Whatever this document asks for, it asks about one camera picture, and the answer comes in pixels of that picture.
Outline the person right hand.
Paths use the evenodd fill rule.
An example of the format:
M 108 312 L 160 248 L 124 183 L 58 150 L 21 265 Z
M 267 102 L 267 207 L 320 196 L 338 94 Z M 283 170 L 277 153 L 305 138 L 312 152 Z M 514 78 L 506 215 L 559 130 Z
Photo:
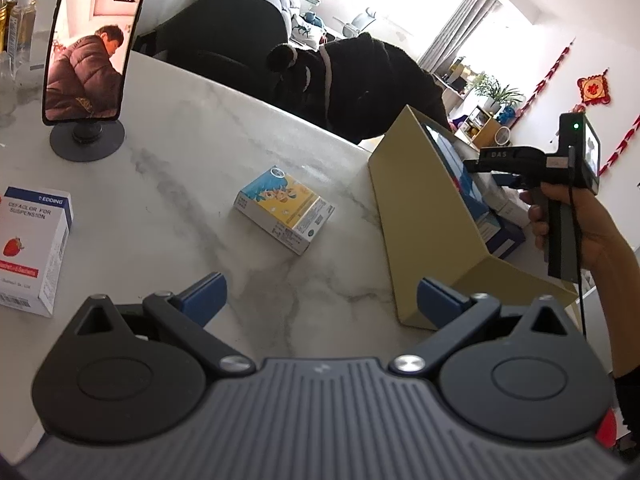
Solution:
M 601 256 L 614 249 L 626 247 L 626 240 L 602 205 L 597 196 L 585 188 L 543 183 L 540 192 L 544 198 L 535 197 L 532 191 L 521 194 L 521 199 L 529 204 L 528 218 L 532 224 L 535 245 L 543 250 L 549 237 L 549 207 L 552 202 L 573 204 L 578 226 L 582 230 L 582 267 L 596 272 Z

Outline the person right forearm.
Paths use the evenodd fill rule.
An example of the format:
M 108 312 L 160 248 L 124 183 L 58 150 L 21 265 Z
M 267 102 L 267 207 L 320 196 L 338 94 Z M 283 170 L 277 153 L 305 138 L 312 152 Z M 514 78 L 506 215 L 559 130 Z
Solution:
M 639 263 L 620 234 L 598 236 L 586 247 L 586 267 L 608 328 L 618 405 L 631 437 L 639 443 Z

